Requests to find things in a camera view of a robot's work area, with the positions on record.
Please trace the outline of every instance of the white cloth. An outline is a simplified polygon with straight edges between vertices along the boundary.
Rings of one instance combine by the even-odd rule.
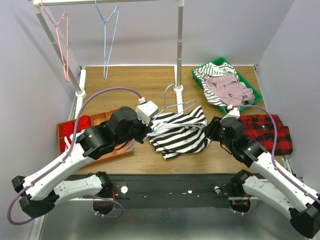
[[[210,90],[210,88],[208,88],[208,86],[204,81],[204,77],[220,77],[224,75],[229,75],[229,76],[235,76],[238,82],[240,79],[235,68],[227,62],[224,62],[220,66],[214,65],[212,62],[209,62],[204,66],[194,70],[194,74],[198,79],[201,80],[201,83],[203,86],[203,93],[207,102],[215,106],[226,106],[226,104],[218,96],[216,96]]]
[[[152,130],[157,129],[176,113],[160,114],[153,122]],[[188,114],[180,114],[159,130],[150,135],[150,143],[156,152],[162,152],[165,160],[173,159],[183,153],[199,153],[211,140],[205,137],[203,128],[208,122],[201,106]]]

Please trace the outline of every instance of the red plaid shirt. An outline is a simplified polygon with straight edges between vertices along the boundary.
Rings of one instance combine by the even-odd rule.
[[[292,140],[289,128],[284,126],[278,115],[272,115],[277,128],[277,141],[275,155],[288,155],[293,151]],[[247,115],[240,116],[238,119],[243,127],[245,134],[254,140],[257,140],[269,152],[272,151],[274,144],[275,130],[268,115]]]

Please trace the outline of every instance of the laundry basket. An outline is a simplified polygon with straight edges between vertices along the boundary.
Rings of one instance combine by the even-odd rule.
[[[219,57],[219,58],[211,61],[211,63],[213,63],[214,65],[217,65],[217,66],[222,65],[224,62],[230,64],[224,57]],[[193,70],[191,71],[191,73],[192,73],[192,75],[193,75],[193,79],[194,79],[195,82],[199,85],[199,87],[202,88],[202,89],[204,89],[204,87],[202,86],[201,79],[199,79],[199,78],[196,76],[195,70],[203,67],[203,66],[206,65],[206,64],[203,64],[203,65],[201,65],[201,66],[198,66],[198,67],[196,67],[195,69],[193,69]],[[253,101],[253,102],[245,102],[244,105],[254,105],[254,104],[256,104],[257,102],[259,102],[259,101],[262,99],[261,93],[258,92],[258,90],[255,89],[254,86],[252,86],[252,85],[244,78],[244,76],[242,76],[239,72],[237,72],[237,73],[238,73],[238,75],[239,75],[239,81],[240,81],[240,82],[243,82],[247,88],[252,89],[253,94],[254,94],[254,101]],[[227,114],[227,107],[226,107],[226,106],[217,106],[217,107],[218,107],[219,110],[223,113],[223,115],[226,115],[226,114]],[[242,110],[245,109],[245,108],[246,108],[245,106],[244,106],[244,107],[241,107],[241,108],[239,109],[239,111],[242,111]]]

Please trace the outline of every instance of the wooden table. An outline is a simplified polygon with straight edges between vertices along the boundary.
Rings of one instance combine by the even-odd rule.
[[[191,70],[195,66],[182,67],[183,100],[196,99],[196,104],[202,105],[204,114],[210,122],[213,116],[223,115],[207,103],[203,90],[192,79]],[[238,66],[239,71],[258,91],[260,91],[255,72],[251,66]],[[164,91],[169,84],[175,82],[173,66],[111,66],[108,79],[103,78],[103,67],[86,68],[85,90],[87,98],[94,93],[116,86],[129,87],[139,91],[147,100],[152,100],[161,110],[164,106]],[[136,109],[138,98],[134,93],[116,90],[101,94],[94,98],[85,108],[84,114],[93,115],[112,109],[128,106]],[[167,92],[167,103],[176,104],[173,90]],[[260,101],[258,106],[265,107]],[[165,112],[177,112],[177,108]],[[256,108],[246,108],[242,115],[263,114]],[[86,167],[78,171],[81,174],[105,171],[109,174],[168,174],[168,173],[237,173],[246,166],[235,160],[220,148],[218,142],[212,142],[200,153],[182,154],[165,161],[161,153],[155,152],[148,140],[134,149],[134,155],[111,160],[106,163]]]

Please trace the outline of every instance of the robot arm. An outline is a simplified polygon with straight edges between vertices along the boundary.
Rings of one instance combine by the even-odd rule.
[[[226,146],[236,160],[253,168],[269,182],[242,170],[231,179],[231,191],[261,199],[290,219],[300,234],[313,238],[320,230],[319,193],[273,162],[272,155],[260,143],[249,139],[238,121],[239,116],[239,111],[232,109],[222,119],[214,117],[204,130],[205,134],[220,142],[221,147]]]
[[[22,210],[30,217],[37,218],[63,201],[111,192],[113,185],[105,172],[97,172],[80,180],[65,179],[102,155],[111,153],[118,145],[133,139],[143,143],[150,130],[150,120],[157,112],[158,107],[152,101],[138,105],[136,111],[121,107],[108,121],[89,127],[78,136],[71,154],[65,160],[69,149],[38,172],[27,177],[16,176],[12,180],[16,192],[26,188],[19,201]]]

